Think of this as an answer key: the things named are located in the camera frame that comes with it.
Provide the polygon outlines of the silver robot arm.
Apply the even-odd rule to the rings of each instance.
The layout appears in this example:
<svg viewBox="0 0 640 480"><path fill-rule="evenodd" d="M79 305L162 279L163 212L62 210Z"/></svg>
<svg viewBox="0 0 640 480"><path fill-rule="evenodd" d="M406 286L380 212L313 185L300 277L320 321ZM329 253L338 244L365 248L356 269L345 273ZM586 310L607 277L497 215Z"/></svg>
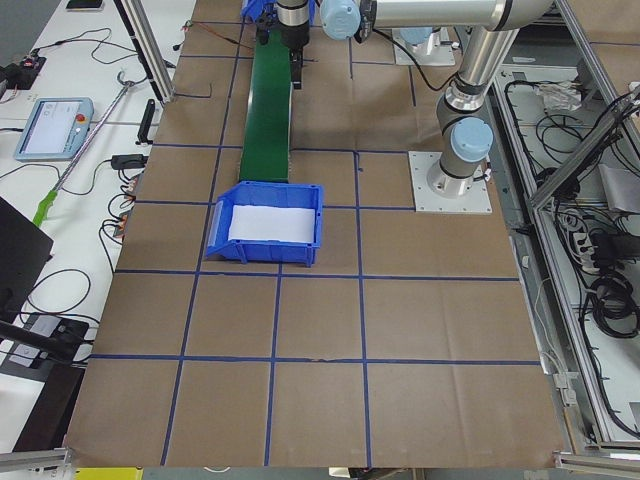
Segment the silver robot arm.
<svg viewBox="0 0 640 480"><path fill-rule="evenodd" d="M362 43L377 27L465 26L473 28L462 63L437 104L443 153L430 168L432 191L448 198L464 196L478 165L493 144L493 131L476 116L490 83L520 28L540 18L549 1L323 1L320 19L334 40Z"/></svg>

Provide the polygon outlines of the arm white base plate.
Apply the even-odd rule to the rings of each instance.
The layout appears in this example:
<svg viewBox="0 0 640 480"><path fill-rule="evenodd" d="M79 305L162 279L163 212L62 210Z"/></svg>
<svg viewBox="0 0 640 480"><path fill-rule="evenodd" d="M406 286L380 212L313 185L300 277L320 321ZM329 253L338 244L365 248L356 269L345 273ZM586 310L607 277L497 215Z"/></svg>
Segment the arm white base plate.
<svg viewBox="0 0 640 480"><path fill-rule="evenodd" d="M491 201L481 166L478 165L468 179L456 179L447 176L441 169L440 157L440 152L408 152L415 211L434 214L491 214Z"/></svg>
<svg viewBox="0 0 640 480"><path fill-rule="evenodd" d="M444 27L396 28L392 30L392 36L420 65L455 65L452 41Z"/></svg>

